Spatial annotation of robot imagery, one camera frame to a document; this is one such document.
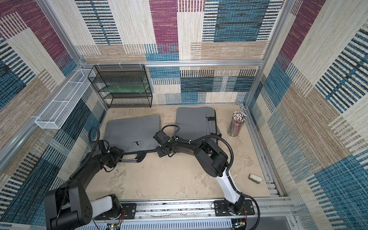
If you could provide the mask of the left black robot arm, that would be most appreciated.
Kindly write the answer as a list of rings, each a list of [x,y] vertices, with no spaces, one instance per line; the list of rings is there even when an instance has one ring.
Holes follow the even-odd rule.
[[[100,170],[116,166],[123,153],[117,147],[111,147],[106,153],[94,153],[67,182],[46,192],[44,204],[48,230],[74,230],[98,216],[114,219],[122,215],[124,211],[115,194],[90,200],[86,188]]]

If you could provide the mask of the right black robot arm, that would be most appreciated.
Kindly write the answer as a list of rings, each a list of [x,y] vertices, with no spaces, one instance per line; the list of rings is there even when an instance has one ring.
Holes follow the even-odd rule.
[[[185,140],[175,135],[169,137],[162,130],[156,132],[153,139],[159,144],[156,148],[159,154],[184,152],[193,155],[202,169],[216,178],[224,194],[227,212],[231,215],[245,214],[243,204],[252,198],[243,194],[233,181],[230,168],[234,162],[234,153],[225,139],[217,135],[206,135],[195,140]]]

